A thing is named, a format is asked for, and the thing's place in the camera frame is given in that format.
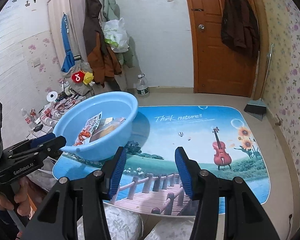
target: floral wallpaper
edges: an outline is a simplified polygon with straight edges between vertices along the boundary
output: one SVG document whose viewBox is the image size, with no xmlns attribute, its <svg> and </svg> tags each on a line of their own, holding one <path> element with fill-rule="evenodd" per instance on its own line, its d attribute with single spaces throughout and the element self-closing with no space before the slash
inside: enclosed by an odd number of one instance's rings
<svg viewBox="0 0 300 240">
<path fill-rule="evenodd" d="M 31 78 L 42 99 L 51 91 L 59 92 L 63 78 L 50 31 L 25 39 L 21 44 Z"/>
<path fill-rule="evenodd" d="M 292 0 L 264 0 L 274 53 L 263 98 L 282 120 L 300 182 L 300 11 Z"/>
</svg>

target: wall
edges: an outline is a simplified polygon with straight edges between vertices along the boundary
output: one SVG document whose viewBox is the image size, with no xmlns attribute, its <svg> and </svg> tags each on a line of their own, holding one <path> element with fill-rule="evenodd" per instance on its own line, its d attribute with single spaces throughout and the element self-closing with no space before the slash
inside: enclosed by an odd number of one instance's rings
<svg viewBox="0 0 300 240">
<path fill-rule="evenodd" d="M 292 0 L 263 1 L 274 44 L 263 98 L 282 120 L 300 182 L 300 11 Z"/>
<path fill-rule="evenodd" d="M 149 86 L 193 87 L 193 50 L 186 0 L 116 0 L 135 51 L 128 88 L 140 72 Z"/>
<path fill-rule="evenodd" d="M 48 0 L 9 0 L 0 12 L 0 102 L 3 105 L 3 146 L 28 134 L 21 108 L 47 103 L 50 90 L 59 90 L 60 66 L 50 36 Z M 33 60 L 41 64 L 34 67 Z"/>
</svg>

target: water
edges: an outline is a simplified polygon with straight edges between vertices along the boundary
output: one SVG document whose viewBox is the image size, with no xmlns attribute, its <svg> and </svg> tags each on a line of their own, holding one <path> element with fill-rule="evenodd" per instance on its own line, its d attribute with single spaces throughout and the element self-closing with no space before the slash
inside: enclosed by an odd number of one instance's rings
<svg viewBox="0 0 300 240">
<path fill-rule="evenodd" d="M 57 179 L 63 176 L 68 177 L 70 180 L 84 178 L 96 169 L 94 167 L 79 163 L 75 160 L 71 160 L 63 156 L 61 156 L 60 158 L 62 158 L 62 163 L 63 163 L 62 169 L 58 168 L 53 171 L 53 174 Z M 130 182 L 132 182 L 132 178 L 133 176 L 123 174 L 120 181 L 120 185 L 123 186 L 129 184 Z M 270 192 L 270 185 L 269 185 L 268 178 L 246 181 L 246 183 L 248 184 L 252 192 L 256 195 L 260 203 L 266 202 Z M 137 185 L 135 193 L 142 192 L 143 185 L 144 183 Z M 153 188 L 153 185 L 154 182 L 152 182 L 151 184 L 150 187 L 151 190 Z M 117 196 L 117 200 L 126 198 L 128 196 L 128 193 L 129 193 L 129 189 L 119 192 Z M 219 214 L 223 214 L 224 212 L 225 212 L 225 199 L 219 198 Z"/>
<path fill-rule="evenodd" d="M 132 176 L 129 175 L 122 175 L 120 185 L 126 185 L 129 184 L 132 181 Z M 252 192 L 256 195 L 257 199 L 259 200 L 260 203 L 266 202 L 269 192 L 270 192 L 270 187 L 269 187 L 269 182 L 268 178 L 264 179 L 259 179 L 259 180 L 252 180 L 252 181 L 246 181 Z M 139 184 L 137 185 L 135 193 L 142 192 L 143 185 Z M 117 200 L 126 198 L 128 196 L 129 189 L 123 190 L 119 192 L 117 196 Z M 225 198 L 221 197 L 219 198 L 219 214 L 225 213 Z"/>
</svg>

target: wardrobe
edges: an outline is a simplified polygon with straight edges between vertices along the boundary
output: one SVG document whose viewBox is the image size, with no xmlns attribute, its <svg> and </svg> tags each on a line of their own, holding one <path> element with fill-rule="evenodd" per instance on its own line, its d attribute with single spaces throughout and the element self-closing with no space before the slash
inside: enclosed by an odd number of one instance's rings
<svg viewBox="0 0 300 240">
<path fill-rule="evenodd" d="M 99 0 L 102 4 L 102 10 L 99 14 L 100 25 L 105 18 L 102 14 L 104 0 Z M 63 61 L 66 57 L 65 49 L 63 46 L 62 36 L 61 36 L 61 19 L 63 14 L 68 17 L 68 24 L 71 25 L 74 31 L 75 44 L 71 44 L 71 50 L 74 56 L 80 55 L 82 61 L 87 61 L 87 53 L 84 45 L 83 39 L 83 24 L 85 18 L 85 0 L 49 0 L 48 1 L 48 12 L 49 12 L 49 22 L 52 33 L 53 42 L 56 47 L 56 52 L 60 66 L 62 66 Z M 127 82 L 125 79 L 124 70 L 122 67 L 122 74 L 116 75 L 115 79 L 120 86 L 122 91 L 127 90 Z M 95 94 L 100 94 L 103 92 L 111 91 L 110 87 L 105 83 L 105 87 L 93 86 Z"/>
</svg>

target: white wall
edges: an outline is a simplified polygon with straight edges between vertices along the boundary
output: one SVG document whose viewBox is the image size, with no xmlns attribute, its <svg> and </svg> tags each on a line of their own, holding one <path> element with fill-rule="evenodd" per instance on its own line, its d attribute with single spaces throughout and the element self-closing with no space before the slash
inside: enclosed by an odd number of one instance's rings
<svg viewBox="0 0 300 240">
<path fill-rule="evenodd" d="M 128 88 L 144 73 L 149 86 L 193 87 L 193 50 L 186 0 L 116 0 L 134 40 L 137 67 L 127 69 Z"/>
<path fill-rule="evenodd" d="M 43 63 L 50 59 L 48 44 L 52 45 L 51 40 L 43 41 L 50 38 L 48 0 L 36 0 L 36 3 L 34 0 L 12 1 L 9 0 L 0 12 L 0 102 L 3 106 L 4 147 L 25 139 L 28 126 L 20 110 L 23 107 L 40 110 L 46 104 L 45 90 L 56 87 L 58 81 L 52 76 L 57 78 L 60 69 L 52 60 L 50 64 Z M 29 6 L 25 6 L 26 1 L 29 1 Z M 42 62 L 37 69 L 33 67 L 30 55 Z M 35 73 L 44 75 L 38 79 Z"/>
</svg>

